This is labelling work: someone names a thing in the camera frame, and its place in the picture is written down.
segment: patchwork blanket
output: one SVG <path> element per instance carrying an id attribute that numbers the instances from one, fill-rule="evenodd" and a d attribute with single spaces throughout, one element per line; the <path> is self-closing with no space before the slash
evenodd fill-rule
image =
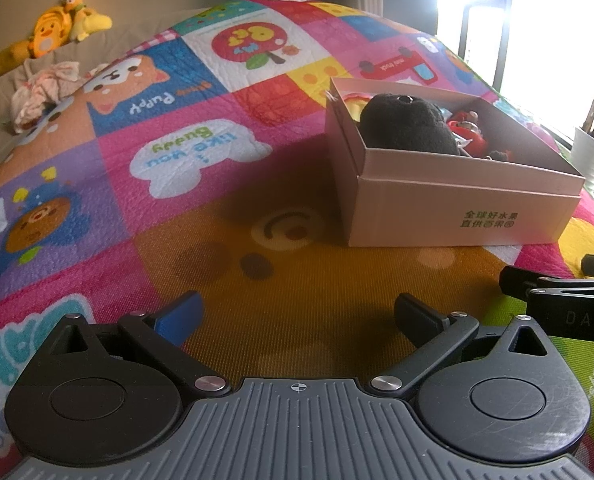
<path id="1" fill-rule="evenodd" d="M 0 475 L 19 460 L 6 395 L 63 314 L 114 322 L 195 289 L 204 321 L 184 348 L 235 383 L 365 380 L 413 349 L 392 319 L 400 292 L 507 324 L 525 305 L 498 289 L 505 264 L 580 276 L 585 192 L 557 244 L 345 247 L 322 135 L 330 76 L 481 96 L 557 149 L 434 37 L 359 10 L 232 0 L 158 34 L 0 167 Z M 557 345 L 594 410 L 594 344 Z M 594 415 L 578 456 L 594 471 Z"/>

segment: sunlight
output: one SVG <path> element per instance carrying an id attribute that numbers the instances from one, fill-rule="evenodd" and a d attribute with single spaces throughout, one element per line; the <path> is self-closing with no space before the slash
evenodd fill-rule
<path id="1" fill-rule="evenodd" d="M 459 47 L 463 6 L 438 0 L 440 40 Z M 501 17 L 471 12 L 466 61 L 492 81 Z M 501 93 L 545 124 L 572 137 L 594 97 L 594 0 L 513 0 Z"/>

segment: white pot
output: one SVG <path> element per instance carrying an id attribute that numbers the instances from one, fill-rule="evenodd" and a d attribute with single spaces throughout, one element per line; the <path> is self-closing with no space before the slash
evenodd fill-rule
<path id="1" fill-rule="evenodd" d="M 586 178 L 586 188 L 594 189 L 594 138 L 581 128 L 574 129 L 570 163 Z"/>

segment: cardboard box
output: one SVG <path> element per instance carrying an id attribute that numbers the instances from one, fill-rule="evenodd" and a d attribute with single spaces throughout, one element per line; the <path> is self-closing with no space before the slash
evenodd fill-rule
<path id="1" fill-rule="evenodd" d="M 390 92 L 474 110 L 490 150 L 514 162 L 367 148 L 343 97 Z M 357 247 L 544 244 L 558 240 L 584 178 L 483 99 L 402 83 L 332 78 L 326 134 L 346 239 Z"/>

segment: black plush toy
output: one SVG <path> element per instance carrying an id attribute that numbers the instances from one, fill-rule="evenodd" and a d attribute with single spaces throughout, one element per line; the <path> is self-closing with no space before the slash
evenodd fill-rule
<path id="1" fill-rule="evenodd" d="M 436 105 L 407 95 L 378 94 L 362 110 L 359 131 L 368 148 L 462 155 Z"/>

